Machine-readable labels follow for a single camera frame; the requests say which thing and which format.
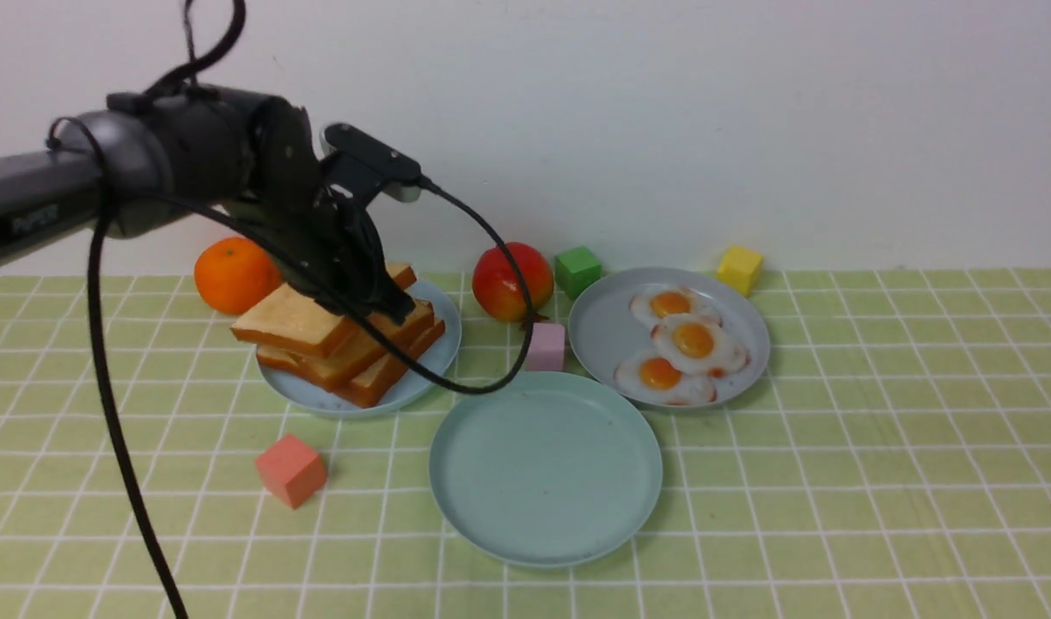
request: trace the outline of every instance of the fried egg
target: fried egg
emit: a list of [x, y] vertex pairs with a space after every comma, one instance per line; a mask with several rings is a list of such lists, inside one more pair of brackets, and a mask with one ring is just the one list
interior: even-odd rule
[[686, 407], [717, 399], [707, 375], [683, 375], [655, 350], [640, 350], [616, 367], [616, 388], [640, 403]]
[[671, 314], [652, 329], [659, 356], [687, 375], [723, 377], [746, 367], [750, 357], [738, 339], [705, 316]]
[[632, 297], [628, 303], [632, 315], [645, 328], [655, 328], [671, 314], [694, 314], [721, 323], [720, 313], [709, 300], [683, 286], [658, 287]]

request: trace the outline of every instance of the egg white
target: egg white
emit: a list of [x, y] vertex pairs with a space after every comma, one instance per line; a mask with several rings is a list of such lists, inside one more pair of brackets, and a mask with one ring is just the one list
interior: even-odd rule
[[[686, 323], [699, 323], [713, 333], [714, 348], [707, 356], [695, 359], [693, 356], [687, 356], [675, 344], [673, 337], [675, 329]], [[671, 314], [662, 318], [659, 325], [652, 329], [652, 344], [655, 345], [655, 352], [658, 352], [659, 356], [687, 375], [723, 377], [745, 368], [750, 360], [746, 348], [720, 325], [694, 314]]]
[[687, 407], [687, 405], [709, 404], [717, 399], [717, 388], [704, 373], [702, 375], [682, 375], [678, 385], [665, 390], [653, 389], [644, 385], [643, 380], [639, 379], [639, 366], [656, 356], [659, 355], [655, 350], [640, 350], [621, 362], [616, 367], [616, 372], [613, 372], [616, 388], [624, 395], [647, 404]]
[[632, 297], [632, 302], [628, 303], [628, 310], [632, 312], [632, 316], [639, 321], [639, 324], [645, 326], [645, 328], [655, 328], [662, 318], [659, 318], [655, 314], [655, 309], [652, 309], [652, 298], [655, 298], [663, 292], [677, 292], [678, 294], [685, 296], [689, 300], [691, 309], [689, 313], [695, 316], [705, 316], [710, 321], [721, 324], [720, 313], [717, 309], [709, 303], [709, 300], [697, 294], [694, 291], [687, 289], [684, 286], [667, 286], [667, 287], [652, 287], [642, 293], [639, 293]]

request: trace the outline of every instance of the plate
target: plate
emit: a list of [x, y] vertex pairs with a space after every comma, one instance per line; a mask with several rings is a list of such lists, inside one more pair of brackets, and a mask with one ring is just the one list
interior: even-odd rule
[[620, 271], [588, 287], [572, 307], [568, 337], [582, 367], [605, 385], [620, 391], [613, 380], [616, 366], [639, 350], [652, 347], [651, 332], [628, 312], [633, 295], [653, 286], [685, 286], [701, 293], [723, 318], [725, 332], [733, 334], [750, 353], [746, 368], [722, 379], [714, 379], [717, 399], [710, 404], [648, 404], [624, 393], [646, 409], [696, 411], [717, 407], [746, 391], [769, 364], [769, 329], [756, 306], [730, 287], [705, 274], [665, 267], [643, 267]]
[[446, 520], [498, 559], [555, 569], [620, 548], [662, 490], [662, 452], [627, 399], [588, 377], [521, 372], [457, 404], [430, 450]]
[[[434, 345], [423, 356], [418, 357], [420, 364], [430, 368], [437, 375], [446, 375], [446, 370], [450, 369], [450, 365], [453, 365], [459, 351], [459, 335], [462, 332], [461, 324], [459, 324], [459, 311], [442, 289], [426, 282], [426, 280], [418, 280], [407, 289], [407, 292], [412, 297], [431, 302], [434, 305], [434, 314], [446, 322], [446, 333], [438, 337], [437, 342], [434, 342]], [[379, 404], [375, 407], [362, 409], [333, 393], [322, 391], [315, 385], [290, 375], [288, 372], [266, 368], [262, 364], [257, 364], [257, 369], [261, 370], [266, 384], [281, 397], [296, 404], [297, 407], [330, 416], [330, 418], [365, 418], [366, 416], [398, 411], [405, 405], [418, 399], [434, 385], [409, 371], [400, 377], [394, 387], [388, 390], [388, 393], [385, 393]]]

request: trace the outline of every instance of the apple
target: apple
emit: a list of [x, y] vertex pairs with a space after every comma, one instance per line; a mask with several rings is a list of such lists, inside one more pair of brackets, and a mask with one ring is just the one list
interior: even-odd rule
[[[540, 251], [528, 244], [509, 243], [507, 248], [521, 274], [526, 275], [533, 310], [538, 312], [552, 298], [552, 267]], [[485, 251], [478, 263], [475, 263], [471, 292], [475, 294], [478, 305], [495, 321], [520, 323], [526, 319], [526, 297], [521, 294], [521, 286], [517, 283], [509, 260], [497, 247]]]

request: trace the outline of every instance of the teal plate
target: teal plate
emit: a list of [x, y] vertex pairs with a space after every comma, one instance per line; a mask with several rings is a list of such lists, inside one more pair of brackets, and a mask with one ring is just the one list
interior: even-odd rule
[[430, 450], [434, 499], [498, 559], [553, 569], [595, 560], [647, 521], [662, 490], [655, 432], [611, 388], [521, 372], [457, 404]]

